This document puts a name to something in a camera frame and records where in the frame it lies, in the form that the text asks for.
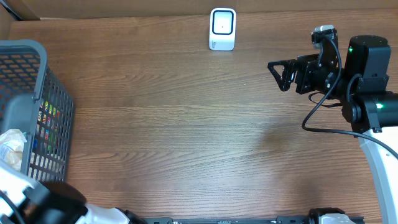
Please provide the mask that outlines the beige pastry snack bag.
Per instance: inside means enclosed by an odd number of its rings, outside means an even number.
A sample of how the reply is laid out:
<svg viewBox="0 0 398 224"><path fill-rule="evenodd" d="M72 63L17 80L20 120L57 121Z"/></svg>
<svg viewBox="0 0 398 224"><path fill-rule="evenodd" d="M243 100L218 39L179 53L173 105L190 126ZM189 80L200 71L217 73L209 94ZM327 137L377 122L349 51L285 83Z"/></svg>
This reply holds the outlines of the beige pastry snack bag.
<svg viewBox="0 0 398 224"><path fill-rule="evenodd" d="M24 144L27 142L24 133L19 129L9 129L1 134L1 160L20 171Z"/></svg>

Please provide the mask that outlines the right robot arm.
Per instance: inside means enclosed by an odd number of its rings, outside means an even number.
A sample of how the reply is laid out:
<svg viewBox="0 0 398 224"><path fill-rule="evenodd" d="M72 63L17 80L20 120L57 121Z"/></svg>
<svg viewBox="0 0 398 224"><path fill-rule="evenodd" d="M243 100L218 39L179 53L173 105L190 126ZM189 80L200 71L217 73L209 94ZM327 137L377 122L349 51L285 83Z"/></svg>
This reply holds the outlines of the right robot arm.
<svg viewBox="0 0 398 224"><path fill-rule="evenodd" d="M313 33L312 43L319 54L270 61L267 67L282 91L296 83L299 94L323 94L308 118L325 100L339 101L350 131L310 128L306 120L302 128L357 137L373 175L382 222L397 223L397 94L387 90L388 41L376 35L352 37L345 63L335 34Z"/></svg>

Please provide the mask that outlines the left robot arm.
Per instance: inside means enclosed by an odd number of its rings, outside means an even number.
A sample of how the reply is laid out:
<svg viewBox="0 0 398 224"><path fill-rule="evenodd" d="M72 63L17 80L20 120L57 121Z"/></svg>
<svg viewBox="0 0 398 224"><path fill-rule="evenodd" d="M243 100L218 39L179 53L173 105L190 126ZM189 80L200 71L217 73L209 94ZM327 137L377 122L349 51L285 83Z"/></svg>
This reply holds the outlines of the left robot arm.
<svg viewBox="0 0 398 224"><path fill-rule="evenodd" d="M90 204L65 182L38 181L1 161L1 223L145 222L129 210Z"/></svg>

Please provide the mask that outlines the white barcode scanner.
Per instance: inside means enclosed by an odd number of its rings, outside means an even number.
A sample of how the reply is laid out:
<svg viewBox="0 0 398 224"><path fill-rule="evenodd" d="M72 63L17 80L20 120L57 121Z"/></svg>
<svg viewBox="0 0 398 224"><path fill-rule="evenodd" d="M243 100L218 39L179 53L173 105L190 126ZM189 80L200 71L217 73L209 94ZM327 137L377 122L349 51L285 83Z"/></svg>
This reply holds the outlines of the white barcode scanner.
<svg viewBox="0 0 398 224"><path fill-rule="evenodd" d="M218 7L210 13L209 48L215 51L232 51L236 40L236 11Z"/></svg>

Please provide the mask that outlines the grey plastic mesh basket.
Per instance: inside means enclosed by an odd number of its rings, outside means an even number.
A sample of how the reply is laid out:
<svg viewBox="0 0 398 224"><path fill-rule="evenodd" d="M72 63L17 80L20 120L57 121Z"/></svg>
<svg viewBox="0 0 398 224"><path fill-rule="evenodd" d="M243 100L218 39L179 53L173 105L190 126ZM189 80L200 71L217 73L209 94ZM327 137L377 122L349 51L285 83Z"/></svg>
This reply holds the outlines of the grey plastic mesh basket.
<svg viewBox="0 0 398 224"><path fill-rule="evenodd" d="M74 112L73 98L49 68L40 43L1 41L1 132L25 134L23 174L66 179Z"/></svg>

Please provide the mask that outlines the cardboard back board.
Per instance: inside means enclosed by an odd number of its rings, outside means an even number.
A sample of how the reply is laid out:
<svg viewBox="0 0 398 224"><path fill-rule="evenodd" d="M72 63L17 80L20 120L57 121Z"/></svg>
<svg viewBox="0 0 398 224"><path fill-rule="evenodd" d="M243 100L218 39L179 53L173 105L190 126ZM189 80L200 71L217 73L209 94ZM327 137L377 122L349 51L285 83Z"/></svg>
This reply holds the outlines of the cardboard back board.
<svg viewBox="0 0 398 224"><path fill-rule="evenodd" d="M1 3L26 20L201 15L216 7L233 8L238 13L397 7L397 0L7 0Z"/></svg>

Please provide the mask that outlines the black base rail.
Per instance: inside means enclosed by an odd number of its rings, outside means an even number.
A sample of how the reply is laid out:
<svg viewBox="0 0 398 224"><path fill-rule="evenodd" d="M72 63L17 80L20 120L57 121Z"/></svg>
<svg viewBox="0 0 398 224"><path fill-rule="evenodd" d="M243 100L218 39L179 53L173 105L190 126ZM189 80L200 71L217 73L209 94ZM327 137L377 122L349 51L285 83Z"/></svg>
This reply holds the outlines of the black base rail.
<svg viewBox="0 0 398 224"><path fill-rule="evenodd" d="M148 224L365 224L363 217L350 217L336 207L312 208L307 215L279 215L275 218L144 218Z"/></svg>

